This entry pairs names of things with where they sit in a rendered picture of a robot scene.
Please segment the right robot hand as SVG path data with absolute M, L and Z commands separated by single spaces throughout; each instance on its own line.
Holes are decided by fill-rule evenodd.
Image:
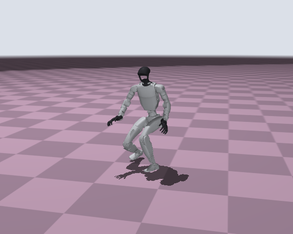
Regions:
M 111 119 L 110 121 L 108 121 L 108 123 L 107 123 L 107 125 L 108 126 L 110 126 L 110 124 L 112 125 L 112 122 L 113 121 L 118 121 L 118 120 L 120 120 L 120 119 L 122 119 L 123 118 L 123 116 L 116 116 L 116 117 L 114 117 L 113 119 Z

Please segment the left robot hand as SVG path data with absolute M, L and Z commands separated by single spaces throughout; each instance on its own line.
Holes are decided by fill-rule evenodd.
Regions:
M 167 132 L 168 132 L 168 129 L 167 129 L 167 121 L 164 120 L 164 119 L 161 119 L 161 123 L 160 123 L 159 126 L 161 126 L 161 125 L 162 125 L 161 130 L 164 128 L 164 129 L 163 129 L 164 132 L 162 131 L 163 134 L 164 134 L 165 132 L 167 133 Z M 161 130 L 160 130 L 160 131 L 161 131 Z M 166 133 L 165 133 L 165 134 L 166 134 Z

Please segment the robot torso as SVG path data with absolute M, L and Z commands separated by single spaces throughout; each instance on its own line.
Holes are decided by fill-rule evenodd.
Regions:
M 155 85 L 157 83 L 147 83 L 149 86 L 143 86 L 143 82 L 140 82 L 137 86 L 137 93 L 139 96 L 140 103 L 144 110 L 147 111 L 148 116 L 146 117 L 147 123 L 156 117 L 160 117 L 160 114 L 156 113 L 160 98 L 159 93 L 155 90 Z

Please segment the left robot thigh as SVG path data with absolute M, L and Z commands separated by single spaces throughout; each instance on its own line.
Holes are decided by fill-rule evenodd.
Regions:
M 162 128 L 162 125 L 159 126 L 161 123 L 161 119 L 162 119 L 162 116 L 156 117 L 153 120 L 151 120 L 144 128 L 142 134 L 139 137 L 139 141 L 142 141 L 144 144 L 144 141 L 143 141 L 144 136 L 148 136 L 150 133 L 153 133 L 158 128 Z

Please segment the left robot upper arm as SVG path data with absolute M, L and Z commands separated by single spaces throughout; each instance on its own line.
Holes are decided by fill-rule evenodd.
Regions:
M 162 100 L 164 101 L 163 103 L 163 107 L 166 108 L 167 107 L 167 102 L 169 102 L 169 99 L 168 99 L 168 96 L 167 96 L 167 93 L 165 91 L 165 87 L 161 84 L 156 84 L 155 85 L 155 90 L 157 93 L 160 94 Z

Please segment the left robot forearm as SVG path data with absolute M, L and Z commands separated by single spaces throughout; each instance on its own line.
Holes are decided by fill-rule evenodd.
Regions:
M 168 120 L 170 109 L 171 109 L 170 102 L 167 102 L 167 107 L 164 109 L 164 113 L 163 113 L 163 116 L 162 116 L 162 118 L 164 120 L 166 120 L 166 121 Z

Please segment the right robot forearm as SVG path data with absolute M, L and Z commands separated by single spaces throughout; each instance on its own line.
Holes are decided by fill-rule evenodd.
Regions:
M 126 101 L 126 99 L 123 101 L 123 103 L 121 105 L 121 109 L 120 109 L 120 111 L 118 113 L 118 116 L 124 116 L 125 111 L 127 110 L 127 107 L 124 105 L 125 101 Z M 120 119 L 120 120 L 122 120 L 122 119 Z

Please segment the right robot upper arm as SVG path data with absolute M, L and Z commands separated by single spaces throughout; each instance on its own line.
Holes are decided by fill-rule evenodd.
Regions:
M 125 103 L 124 103 L 124 105 L 126 106 L 126 107 L 129 107 L 129 105 L 131 104 L 131 99 L 133 98 L 133 96 L 135 95 L 135 92 L 137 92 L 137 86 L 138 85 L 133 85 L 131 88 L 130 88 L 130 90 L 129 90 L 129 92 L 128 92 L 128 94 L 127 94 L 127 97 L 126 97 L 126 101 L 125 101 Z

